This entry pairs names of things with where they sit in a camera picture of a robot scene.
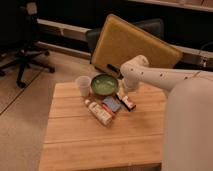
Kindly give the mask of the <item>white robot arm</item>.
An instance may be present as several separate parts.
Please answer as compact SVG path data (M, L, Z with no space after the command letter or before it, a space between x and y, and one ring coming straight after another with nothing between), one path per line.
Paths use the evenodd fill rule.
M162 171L213 171L213 72L152 68L138 55L120 67L124 83L148 83L168 93Z

